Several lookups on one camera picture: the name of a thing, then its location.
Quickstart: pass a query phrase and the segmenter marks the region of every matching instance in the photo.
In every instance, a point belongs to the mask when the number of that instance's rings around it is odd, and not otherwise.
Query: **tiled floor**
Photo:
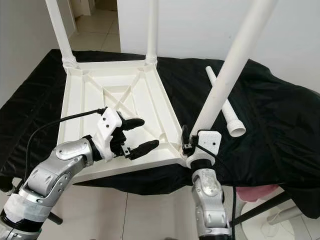
[[[120,53],[118,13],[97,9],[91,16],[76,21],[78,32],[70,38],[72,50]]]
[[[223,187],[227,215],[232,211],[232,189]],[[0,193],[0,204],[7,196]],[[292,203],[282,204],[286,209]],[[237,200],[236,215],[244,203]],[[53,213],[63,218],[62,225],[47,220],[39,240],[196,240],[195,204],[191,187],[167,195],[141,196],[112,188],[71,186],[64,192]],[[319,240],[319,219],[297,216],[290,220],[295,240]],[[241,225],[236,239],[246,240]]]

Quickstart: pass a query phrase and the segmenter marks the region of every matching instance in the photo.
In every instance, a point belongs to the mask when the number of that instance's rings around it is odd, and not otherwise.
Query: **white plastic pipe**
[[[301,210],[297,206],[290,207],[288,209],[285,209],[277,214],[274,214],[272,216],[268,216],[266,218],[267,222],[270,225],[275,225],[280,222],[292,219],[294,217],[300,216],[302,214]]]
[[[62,55],[62,63],[64,69],[76,68],[78,66],[75,56],[72,54],[64,23],[61,18],[60,10],[57,0],[45,0],[49,11],[51,23],[58,41],[59,48]]]
[[[214,87],[217,80],[214,71],[210,66],[207,66],[205,71],[208,74],[212,87]],[[226,128],[231,137],[237,138],[246,133],[245,125],[239,120],[228,99],[225,100],[222,106],[222,113],[226,121]]]
[[[149,23],[148,40],[145,62],[147,64],[157,63],[157,44],[158,44],[158,0],[149,0]]]
[[[222,106],[226,102],[242,69],[249,59],[258,38],[265,27],[278,0],[254,0],[249,13],[235,37],[225,62],[211,89],[202,110],[194,124],[190,136],[198,130],[210,129]]]

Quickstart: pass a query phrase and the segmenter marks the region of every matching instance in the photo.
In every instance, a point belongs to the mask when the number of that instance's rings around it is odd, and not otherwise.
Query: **black tablecloth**
[[[99,51],[74,52],[78,62],[142,60],[144,56]],[[157,70],[181,125],[192,129],[211,89],[205,67],[215,74],[223,64],[212,59],[159,57]],[[28,139],[33,131],[60,118],[66,73],[61,54],[51,50],[0,109],[0,188],[24,175]],[[214,165],[223,185],[279,184],[302,212],[320,216],[320,97],[304,87],[273,76],[252,60],[243,69],[229,101],[247,132],[232,138],[220,113],[212,129],[222,134],[219,155],[232,176]],[[37,135],[32,167],[56,146],[58,127]],[[178,164],[78,183],[111,187],[141,195],[167,194],[191,185],[191,171]]]

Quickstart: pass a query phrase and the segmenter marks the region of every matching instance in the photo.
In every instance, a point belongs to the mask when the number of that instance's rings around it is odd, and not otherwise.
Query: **black cable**
[[[237,192],[236,192],[236,187],[235,187],[235,181],[232,175],[232,172],[230,171],[230,169],[227,167],[227,165],[224,163],[224,161],[217,155],[215,155],[214,153],[210,152],[209,150],[205,149],[204,147],[200,146],[199,144],[196,145],[197,148],[201,149],[202,151],[206,152],[207,154],[211,155],[212,157],[214,157],[214,159],[218,160],[222,166],[226,169],[226,171],[228,172],[229,176],[232,179],[233,182],[233,186],[232,186],[232,191],[233,191],[233,202],[232,202],[232,216],[231,216],[231,234],[232,234],[232,238],[233,240],[236,240],[236,231],[235,231],[235,225],[233,224],[235,222],[235,218],[236,218],[236,204],[237,204]]]
[[[75,119],[75,118],[87,116],[87,115],[90,115],[90,114],[100,114],[100,115],[102,115],[105,112],[105,110],[106,110],[106,108],[98,108],[96,110],[82,112],[82,113],[71,115],[71,116],[66,116],[66,117],[63,117],[61,119],[58,119],[58,120],[55,120],[55,121],[51,121],[51,122],[39,127],[37,130],[35,130],[32,133],[32,135],[30,136],[28,144],[26,146],[25,171],[24,171],[24,180],[23,181],[26,182],[28,177],[29,177],[29,174],[30,174],[31,144],[32,144],[32,141],[33,141],[36,133],[40,132],[43,129],[46,129],[48,127],[52,127],[52,126],[54,126],[56,124],[59,124],[61,122],[64,122],[64,121],[67,121],[67,120],[70,120],[70,119]]]

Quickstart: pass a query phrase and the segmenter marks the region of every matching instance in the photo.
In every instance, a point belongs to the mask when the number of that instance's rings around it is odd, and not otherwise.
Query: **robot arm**
[[[182,128],[182,149],[188,156],[186,165],[193,171],[191,191],[200,240],[231,239],[230,225],[223,205],[224,193],[216,172],[212,169],[215,158],[207,153],[217,155],[220,142],[219,132],[200,130],[189,143],[188,129]]]
[[[125,146],[123,131],[142,126],[142,119],[125,120],[120,113],[107,108],[98,122],[96,134],[56,146],[50,156],[31,172],[18,194],[12,194],[0,218],[0,240],[36,240],[71,179],[82,169],[118,156],[139,158],[159,145],[158,140],[135,149]]]

